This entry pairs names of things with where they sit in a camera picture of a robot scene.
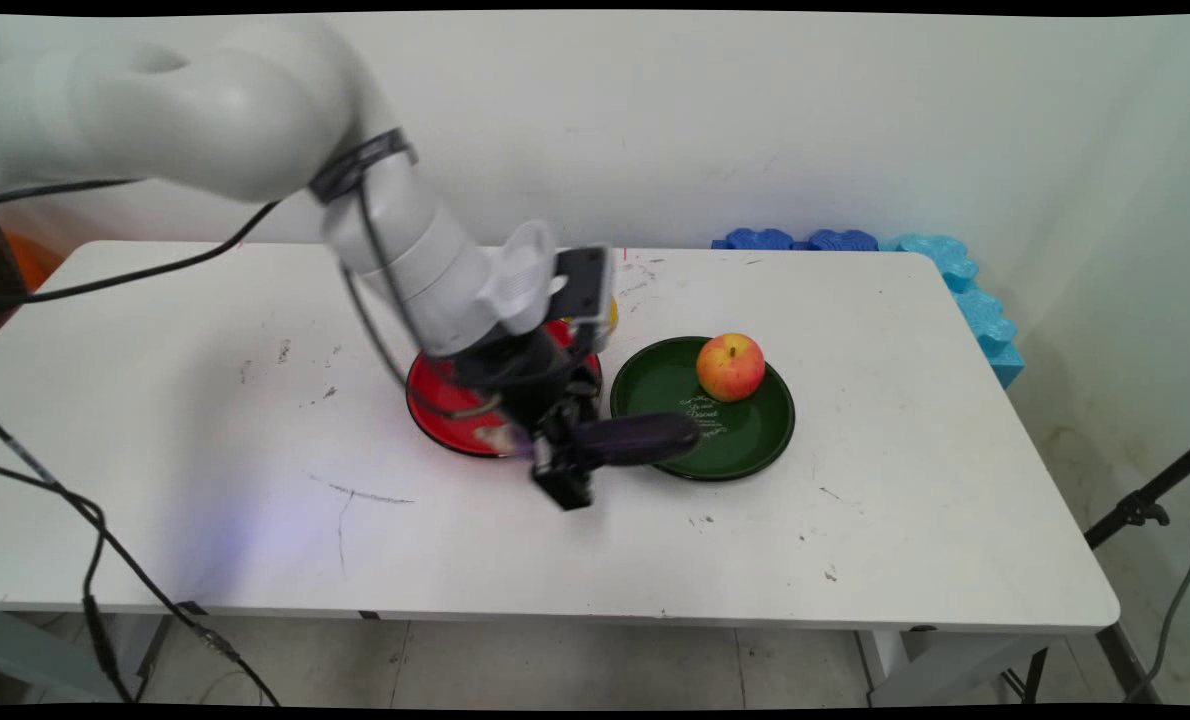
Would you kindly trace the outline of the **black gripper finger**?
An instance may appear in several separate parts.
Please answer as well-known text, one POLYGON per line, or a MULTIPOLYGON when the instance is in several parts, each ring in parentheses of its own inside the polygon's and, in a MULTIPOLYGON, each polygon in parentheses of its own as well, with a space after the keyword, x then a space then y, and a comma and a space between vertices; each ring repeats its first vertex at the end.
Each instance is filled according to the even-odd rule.
POLYGON ((590 456, 574 430, 536 428, 532 482, 562 511, 591 506, 590 456))
POLYGON ((566 375, 555 381, 553 428, 572 430, 599 421, 601 375, 566 375))

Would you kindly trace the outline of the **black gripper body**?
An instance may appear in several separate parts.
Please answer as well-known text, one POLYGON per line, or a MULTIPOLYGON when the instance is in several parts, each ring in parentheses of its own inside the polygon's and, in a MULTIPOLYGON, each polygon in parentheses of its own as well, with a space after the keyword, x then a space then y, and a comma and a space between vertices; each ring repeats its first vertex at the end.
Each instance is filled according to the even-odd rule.
POLYGON ((493 401, 502 418, 472 437, 495 451, 525 451, 536 428, 553 428, 555 381, 601 375, 590 365, 595 338, 591 325, 580 325, 568 345, 555 340, 549 328, 536 328, 455 356, 450 378, 493 401))

